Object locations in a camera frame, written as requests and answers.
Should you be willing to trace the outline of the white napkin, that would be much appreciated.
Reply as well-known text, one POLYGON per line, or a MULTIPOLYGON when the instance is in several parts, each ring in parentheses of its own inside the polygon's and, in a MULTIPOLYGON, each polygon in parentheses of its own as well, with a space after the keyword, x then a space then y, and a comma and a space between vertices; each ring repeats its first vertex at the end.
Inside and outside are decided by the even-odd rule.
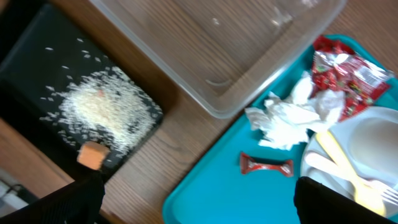
POLYGON ((312 98, 314 88, 311 74, 304 71, 286 99, 270 92, 264 110, 245 109, 251 129, 263 133, 260 146, 289 151, 309 141, 308 130, 321 133, 338 122, 345 107, 345 93, 322 90, 312 98))

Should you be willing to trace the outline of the small red ketchup packet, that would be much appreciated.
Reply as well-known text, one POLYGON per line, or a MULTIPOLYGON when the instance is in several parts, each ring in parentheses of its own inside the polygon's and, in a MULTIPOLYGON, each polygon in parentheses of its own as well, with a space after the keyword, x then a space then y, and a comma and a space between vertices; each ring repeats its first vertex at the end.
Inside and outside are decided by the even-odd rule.
POLYGON ((255 159, 241 152, 239 155, 239 166, 242 175, 259 170, 276 170, 285 177, 294 176, 294 162, 291 159, 286 161, 265 161, 255 159))

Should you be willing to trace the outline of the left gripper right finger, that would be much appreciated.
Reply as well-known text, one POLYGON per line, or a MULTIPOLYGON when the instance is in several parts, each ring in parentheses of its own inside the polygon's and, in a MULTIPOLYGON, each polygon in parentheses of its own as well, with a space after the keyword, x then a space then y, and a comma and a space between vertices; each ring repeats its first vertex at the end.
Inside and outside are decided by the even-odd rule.
POLYGON ((294 205, 301 224, 394 224, 309 177, 296 182, 294 205))

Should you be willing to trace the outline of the orange food cube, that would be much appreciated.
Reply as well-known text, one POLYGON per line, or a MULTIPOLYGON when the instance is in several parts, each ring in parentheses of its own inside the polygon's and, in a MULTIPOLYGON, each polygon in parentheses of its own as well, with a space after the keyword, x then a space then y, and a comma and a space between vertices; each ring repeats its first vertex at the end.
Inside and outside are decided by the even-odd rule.
POLYGON ((100 170, 103 161, 109 154, 110 149, 97 142, 85 142, 79 151, 77 162, 92 170, 100 170))

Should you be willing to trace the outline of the large red snack wrapper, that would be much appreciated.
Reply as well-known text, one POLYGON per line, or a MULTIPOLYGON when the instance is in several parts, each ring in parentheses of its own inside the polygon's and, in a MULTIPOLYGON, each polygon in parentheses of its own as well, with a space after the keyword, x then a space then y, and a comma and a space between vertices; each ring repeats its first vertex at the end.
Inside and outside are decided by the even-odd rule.
POLYGON ((341 40, 323 35, 313 43, 312 93, 342 91, 345 105, 340 121, 344 121, 373 105, 389 88, 392 73, 366 60, 341 40))

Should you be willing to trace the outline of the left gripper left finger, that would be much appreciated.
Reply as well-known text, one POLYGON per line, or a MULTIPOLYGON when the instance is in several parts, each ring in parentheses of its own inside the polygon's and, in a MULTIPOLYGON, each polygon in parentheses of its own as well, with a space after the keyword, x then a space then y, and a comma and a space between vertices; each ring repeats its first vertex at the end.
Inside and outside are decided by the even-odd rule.
POLYGON ((1 224, 94 223, 105 195, 99 172, 92 172, 40 200, 1 217, 1 224))

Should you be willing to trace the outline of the yellow plastic spoon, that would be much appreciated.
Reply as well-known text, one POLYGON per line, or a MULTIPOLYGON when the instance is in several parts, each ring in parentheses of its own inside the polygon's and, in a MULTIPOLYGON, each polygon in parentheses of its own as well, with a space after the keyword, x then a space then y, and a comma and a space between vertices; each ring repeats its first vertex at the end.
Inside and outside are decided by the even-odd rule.
POLYGON ((364 185, 331 132, 316 133, 316 140, 335 164, 345 173, 354 187, 354 201, 370 211, 385 217, 386 208, 382 197, 372 188, 364 185))

